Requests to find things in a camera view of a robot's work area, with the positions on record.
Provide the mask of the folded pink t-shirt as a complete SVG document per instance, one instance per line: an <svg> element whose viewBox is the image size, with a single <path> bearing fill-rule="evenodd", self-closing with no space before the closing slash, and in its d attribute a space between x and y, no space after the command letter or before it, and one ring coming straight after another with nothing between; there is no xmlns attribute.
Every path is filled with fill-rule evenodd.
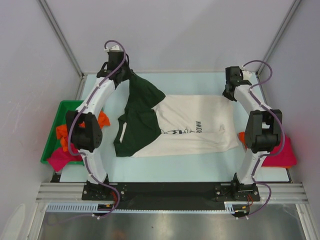
<svg viewBox="0 0 320 240"><path fill-rule="evenodd" d="M285 144L282 151L276 156L267 156L262 164L262 167L289 169L296 164L297 158L292 148L291 139L286 135Z"/></svg>

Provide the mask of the green plastic bin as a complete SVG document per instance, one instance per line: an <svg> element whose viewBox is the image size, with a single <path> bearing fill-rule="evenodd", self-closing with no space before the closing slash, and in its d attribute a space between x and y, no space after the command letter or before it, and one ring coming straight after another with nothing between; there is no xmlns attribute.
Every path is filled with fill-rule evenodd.
<svg viewBox="0 0 320 240"><path fill-rule="evenodd" d="M81 105L81 100L63 100L59 103L57 108L40 162L42 164L49 164L47 159L52 155L52 153L61 147L60 141L56 137L56 127L66 124L66 113L68 111L74 111L77 107Z"/></svg>

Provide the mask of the orange t-shirt in bin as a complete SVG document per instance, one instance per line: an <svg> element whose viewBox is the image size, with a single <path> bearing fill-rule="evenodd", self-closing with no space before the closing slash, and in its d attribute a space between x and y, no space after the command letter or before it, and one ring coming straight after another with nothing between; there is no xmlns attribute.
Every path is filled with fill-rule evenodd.
<svg viewBox="0 0 320 240"><path fill-rule="evenodd" d="M105 126L110 126L110 120L108 118L108 116L101 111L99 113L98 116L98 124L100 126L100 128L102 129ZM67 125L66 124L62 124L59 125L55 128L55 132L56 132L56 138L57 140L59 140L60 145L62 147L62 150L64 152L68 151L68 130L67 130Z"/></svg>

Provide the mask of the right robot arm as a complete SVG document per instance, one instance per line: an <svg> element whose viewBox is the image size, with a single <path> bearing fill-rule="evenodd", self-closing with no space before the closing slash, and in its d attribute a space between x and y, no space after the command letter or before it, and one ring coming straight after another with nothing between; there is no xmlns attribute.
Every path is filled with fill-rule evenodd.
<svg viewBox="0 0 320 240"><path fill-rule="evenodd" d="M242 201L248 194L257 190L257 171L274 148L284 144L282 112L279 109L271 109L254 94L254 86L249 77L250 72L242 70L239 66L227 67L225 90L222 93L228 100L239 102L248 114L244 131L247 150L230 187L230 194L237 201Z"/></svg>

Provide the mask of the pink t-shirt in bin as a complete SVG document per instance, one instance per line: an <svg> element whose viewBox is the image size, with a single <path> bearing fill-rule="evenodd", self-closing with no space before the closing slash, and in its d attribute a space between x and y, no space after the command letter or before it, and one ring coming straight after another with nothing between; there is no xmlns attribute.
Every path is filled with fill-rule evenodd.
<svg viewBox="0 0 320 240"><path fill-rule="evenodd" d="M83 164L83 160L80 155L71 155L69 151L64 151L62 147L57 148L47 159L47 162L55 172L61 171L68 164Z"/></svg>

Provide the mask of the left aluminium corner post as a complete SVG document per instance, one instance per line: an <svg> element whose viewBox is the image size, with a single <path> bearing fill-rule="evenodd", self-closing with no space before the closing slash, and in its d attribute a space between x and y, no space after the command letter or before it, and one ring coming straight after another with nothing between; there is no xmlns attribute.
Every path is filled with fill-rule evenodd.
<svg viewBox="0 0 320 240"><path fill-rule="evenodd" d="M83 78L84 74L83 71L81 70L81 67L78 63L78 61L76 60L76 57L63 33L63 31L60 28L60 25L53 13L53 11L51 10L48 2L46 0L37 0L36 1L40 7L40 9L42 10L45 18L47 19L50 27L52 28L55 36L57 37L63 51L65 52L67 58L69 59L73 69L75 70L75 72L77 73L77 75L79 76L80 79Z"/></svg>

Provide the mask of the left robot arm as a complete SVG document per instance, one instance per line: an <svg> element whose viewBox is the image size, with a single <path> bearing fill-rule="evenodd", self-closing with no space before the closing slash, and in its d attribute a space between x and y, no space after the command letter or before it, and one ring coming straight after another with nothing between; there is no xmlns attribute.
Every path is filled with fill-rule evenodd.
<svg viewBox="0 0 320 240"><path fill-rule="evenodd" d="M98 118L117 86L132 75L124 50L109 50L107 54L108 60L96 75L89 95L76 110L69 110L65 115L68 151L82 158L88 172L87 180L95 184L93 194L100 200L110 196L111 188L104 183L108 175L99 150L103 133Z"/></svg>

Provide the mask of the right aluminium corner post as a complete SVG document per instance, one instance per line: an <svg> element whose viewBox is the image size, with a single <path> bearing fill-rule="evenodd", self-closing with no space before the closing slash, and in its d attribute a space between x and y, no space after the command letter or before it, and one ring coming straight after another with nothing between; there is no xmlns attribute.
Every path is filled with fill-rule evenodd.
<svg viewBox="0 0 320 240"><path fill-rule="evenodd" d="M283 21L281 22L275 36L273 37L270 46L268 47L262 61L268 62L273 55L274 51L276 50L277 45L279 44L280 40L282 39L283 35L285 34L287 28L289 27L291 21L293 20L295 14L297 13L300 5L302 4L302 0L294 0L290 5L287 13L285 14Z"/></svg>

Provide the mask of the white and green t-shirt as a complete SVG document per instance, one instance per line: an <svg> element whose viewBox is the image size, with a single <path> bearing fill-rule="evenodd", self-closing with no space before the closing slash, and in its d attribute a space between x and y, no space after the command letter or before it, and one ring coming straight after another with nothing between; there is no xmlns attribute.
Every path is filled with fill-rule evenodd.
<svg viewBox="0 0 320 240"><path fill-rule="evenodd" d="M130 76L124 114L113 145L117 157L226 152L238 146L233 104L219 95L166 95Z"/></svg>

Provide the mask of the folded orange t-shirt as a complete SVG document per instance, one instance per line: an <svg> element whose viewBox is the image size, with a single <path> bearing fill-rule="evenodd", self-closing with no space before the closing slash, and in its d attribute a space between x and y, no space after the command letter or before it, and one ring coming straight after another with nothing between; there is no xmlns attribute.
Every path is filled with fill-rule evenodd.
<svg viewBox="0 0 320 240"><path fill-rule="evenodd" d="M237 136L238 136L239 141L242 143L244 149L247 150L247 145L246 145L246 141L245 141L245 132L244 131L239 132Z"/></svg>

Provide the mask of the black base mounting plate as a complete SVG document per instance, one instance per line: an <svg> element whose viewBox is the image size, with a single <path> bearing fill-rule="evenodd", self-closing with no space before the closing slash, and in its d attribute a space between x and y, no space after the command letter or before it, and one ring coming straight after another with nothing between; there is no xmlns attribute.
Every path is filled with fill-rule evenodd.
<svg viewBox="0 0 320 240"><path fill-rule="evenodd" d="M211 202L236 204L260 201L258 187L253 193L235 197L229 182L112 182L110 188L86 182L83 201L116 201L129 206L151 203L152 205L208 205Z"/></svg>

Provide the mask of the aluminium frame rail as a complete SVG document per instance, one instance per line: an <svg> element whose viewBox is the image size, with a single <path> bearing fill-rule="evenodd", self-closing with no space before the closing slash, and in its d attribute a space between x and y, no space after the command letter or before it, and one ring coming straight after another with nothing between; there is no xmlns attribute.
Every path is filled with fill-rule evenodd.
<svg viewBox="0 0 320 240"><path fill-rule="evenodd" d="M80 202L85 183L83 182L43 182L36 202L73 203ZM270 204L308 204L304 186L301 183L270 183Z"/></svg>

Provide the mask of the aluminium corner post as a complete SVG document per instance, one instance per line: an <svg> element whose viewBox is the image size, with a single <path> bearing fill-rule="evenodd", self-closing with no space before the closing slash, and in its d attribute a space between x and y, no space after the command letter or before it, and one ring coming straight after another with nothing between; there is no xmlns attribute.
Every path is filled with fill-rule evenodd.
<svg viewBox="0 0 320 240"><path fill-rule="evenodd" d="M280 40L282 39L283 35L285 34L287 28L289 27L291 21L293 20L295 14L297 13L300 5L302 4L302 0L294 0L290 5L287 13L285 14L283 21L281 22L275 36L273 37L270 46L268 47L262 61L268 62L273 55L274 51L276 50L277 45L279 44Z"/></svg>
<svg viewBox="0 0 320 240"><path fill-rule="evenodd" d="M45 18L47 19L50 27L52 28L55 36L57 37L63 51L65 52L67 58L69 59L73 69L75 70L75 72L77 73L77 75L79 76L80 79L83 78L84 74L83 71L81 70L81 67L78 63L78 61L76 60L76 57L63 33L63 31L60 28L60 25L53 13L53 11L51 10L48 2L46 0L37 0L36 1L40 7L40 9L42 10Z"/></svg>

